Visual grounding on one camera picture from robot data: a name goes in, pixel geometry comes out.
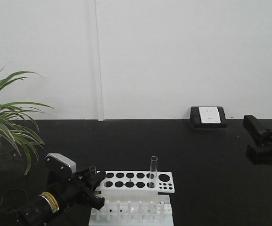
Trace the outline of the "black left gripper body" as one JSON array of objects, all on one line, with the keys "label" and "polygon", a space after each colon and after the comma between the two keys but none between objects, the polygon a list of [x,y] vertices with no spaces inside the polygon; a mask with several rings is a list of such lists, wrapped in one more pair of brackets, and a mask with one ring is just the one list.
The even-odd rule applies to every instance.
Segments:
[{"label": "black left gripper body", "polygon": [[71,205],[90,205],[89,189],[85,177],[71,176],[68,179],[52,174],[48,178],[48,187],[39,195],[50,207],[52,213],[60,213]]}]

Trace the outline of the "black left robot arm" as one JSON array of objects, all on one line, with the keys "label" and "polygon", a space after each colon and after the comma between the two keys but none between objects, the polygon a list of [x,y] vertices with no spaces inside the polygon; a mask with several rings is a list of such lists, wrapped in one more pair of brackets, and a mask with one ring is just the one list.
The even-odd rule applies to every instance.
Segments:
[{"label": "black left robot arm", "polygon": [[105,198],[97,196],[95,190],[106,174],[88,168],[63,177],[50,171],[48,186],[33,200],[18,207],[2,207],[0,203],[0,223],[7,219],[15,226],[46,226],[75,204],[100,210]]}]

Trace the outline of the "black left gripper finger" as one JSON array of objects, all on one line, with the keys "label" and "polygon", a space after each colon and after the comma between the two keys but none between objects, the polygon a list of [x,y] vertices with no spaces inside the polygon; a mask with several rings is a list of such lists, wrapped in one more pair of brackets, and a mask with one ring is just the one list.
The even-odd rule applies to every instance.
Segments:
[{"label": "black left gripper finger", "polygon": [[106,178],[105,171],[99,171],[96,175],[91,176],[89,173],[89,168],[80,172],[82,176],[82,181],[86,188],[94,192],[100,183]]},{"label": "black left gripper finger", "polygon": [[88,188],[83,188],[81,191],[79,204],[100,210],[105,204],[105,198],[96,196]]}]

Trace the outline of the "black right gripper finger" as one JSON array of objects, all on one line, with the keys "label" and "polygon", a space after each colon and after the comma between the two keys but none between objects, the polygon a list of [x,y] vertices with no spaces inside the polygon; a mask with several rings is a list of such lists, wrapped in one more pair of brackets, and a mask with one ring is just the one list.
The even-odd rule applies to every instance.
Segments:
[{"label": "black right gripper finger", "polygon": [[248,145],[246,150],[246,157],[254,165],[272,166],[272,144],[263,147]]},{"label": "black right gripper finger", "polygon": [[242,126],[254,141],[272,141],[272,130],[263,125],[255,116],[245,115]]}]

